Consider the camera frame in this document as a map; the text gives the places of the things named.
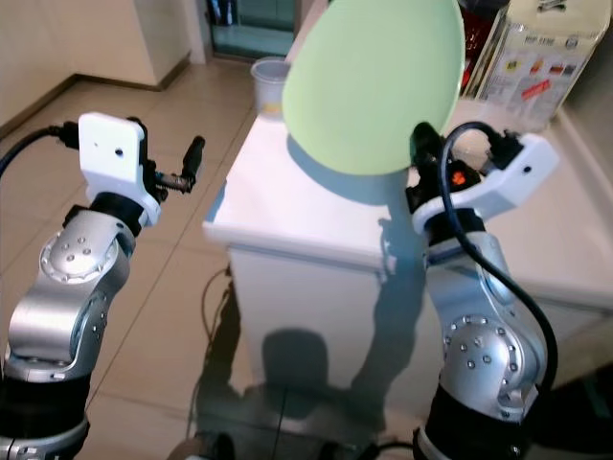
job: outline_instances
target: white countertop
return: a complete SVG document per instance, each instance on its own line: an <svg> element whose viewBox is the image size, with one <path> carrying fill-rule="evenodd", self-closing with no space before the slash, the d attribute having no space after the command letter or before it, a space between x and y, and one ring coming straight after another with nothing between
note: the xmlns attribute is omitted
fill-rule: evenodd
<svg viewBox="0 0 613 460"><path fill-rule="evenodd" d="M288 58L327 3L315 1ZM513 276L534 293L613 309L613 232L581 185L585 176L569 161L576 146L560 141L560 129L545 132L561 157L555 174L488 230L500 239ZM327 170L292 142L283 122L258 117L204 226L228 244L381 268L389 248L400 257L421 252L405 184L406 172L356 177Z"/></svg>

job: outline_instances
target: tiled floor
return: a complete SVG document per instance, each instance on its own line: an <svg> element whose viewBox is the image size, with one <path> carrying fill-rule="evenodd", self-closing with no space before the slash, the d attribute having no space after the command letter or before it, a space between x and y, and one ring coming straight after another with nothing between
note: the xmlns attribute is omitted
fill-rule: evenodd
<svg viewBox="0 0 613 460"><path fill-rule="evenodd" d="M221 316L226 331L217 335L226 338L216 341L203 368L209 345L201 321L203 289L228 261L222 248L204 238L201 221L253 124L252 106L249 66L241 63L193 66L163 93L79 82L0 145L3 154L36 127L92 110L141 118L148 127L149 157L167 172L180 171L196 134L207 140L205 170L193 193L170 195L160 223L137 241L130 278L113 302L92 377L92 428L79 459L165 459L186 435L199 381L191 432L228 431L241 460L307 460L322 444L317 437L280 433L282 427L297 430L300 421L284 417L284 405L301 397L254 385L232 302ZM12 309L34 280L41 246L73 204L86 203L78 154L52 140L39 141L11 164L0 190L4 349ZM228 283L217 274L206 293L210 323ZM326 420L326 409L316 413L312 423ZM327 429L330 421L313 435Z"/></svg>

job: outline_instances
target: silver robotic arm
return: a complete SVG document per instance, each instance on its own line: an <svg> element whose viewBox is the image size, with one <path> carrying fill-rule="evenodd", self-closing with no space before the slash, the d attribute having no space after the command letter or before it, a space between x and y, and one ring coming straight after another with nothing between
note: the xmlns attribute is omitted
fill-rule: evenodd
<svg viewBox="0 0 613 460"><path fill-rule="evenodd" d="M135 239L159 219L168 188L191 191L204 148L196 137L183 172L163 174L147 158L147 132L136 119L85 114L78 136L92 204L73 208L42 248L34 285L12 315L0 383L0 459L73 458L82 447L89 379Z"/></svg>
<svg viewBox="0 0 613 460"><path fill-rule="evenodd" d="M420 184L407 190L407 198L414 227L429 242L426 281L441 321L444 353L430 417L415 435L420 460L523 457L529 414L543 391L539 384L548 359L550 365L556 359L556 350L521 319L513 293L466 254L450 228L437 181L444 161L462 232L483 258L507 274L500 244L484 221L520 205L558 161L542 137L507 138L496 146L501 149L492 146L481 181L464 162L441 158L443 140L430 126L418 126L414 133Z"/></svg>

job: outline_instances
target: product box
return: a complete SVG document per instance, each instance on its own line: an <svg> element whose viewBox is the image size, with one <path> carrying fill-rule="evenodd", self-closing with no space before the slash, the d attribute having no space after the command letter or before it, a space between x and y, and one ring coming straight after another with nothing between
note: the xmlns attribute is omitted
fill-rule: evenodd
<svg viewBox="0 0 613 460"><path fill-rule="evenodd" d="M528 130L543 129L610 18L611 0L512 0L496 18L465 96L502 105Z"/></svg>

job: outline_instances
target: clear cup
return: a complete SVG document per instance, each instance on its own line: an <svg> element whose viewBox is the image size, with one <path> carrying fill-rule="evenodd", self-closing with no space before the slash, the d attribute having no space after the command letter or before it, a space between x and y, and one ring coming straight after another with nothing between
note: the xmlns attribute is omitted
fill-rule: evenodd
<svg viewBox="0 0 613 460"><path fill-rule="evenodd" d="M282 57L264 57L251 67L256 84L256 109L273 120L282 120L282 98L291 64Z"/></svg>

